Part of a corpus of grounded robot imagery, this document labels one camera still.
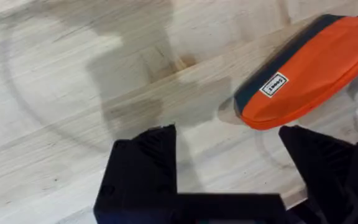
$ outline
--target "black plastic piece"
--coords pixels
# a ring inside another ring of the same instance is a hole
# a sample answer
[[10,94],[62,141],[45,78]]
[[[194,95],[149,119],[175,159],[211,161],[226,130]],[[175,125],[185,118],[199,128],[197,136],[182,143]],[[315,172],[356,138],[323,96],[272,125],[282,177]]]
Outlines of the black plastic piece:
[[279,135],[328,223],[358,223],[358,143],[299,126]]
[[174,125],[116,141],[94,206],[99,224],[287,223],[279,194],[178,194]]

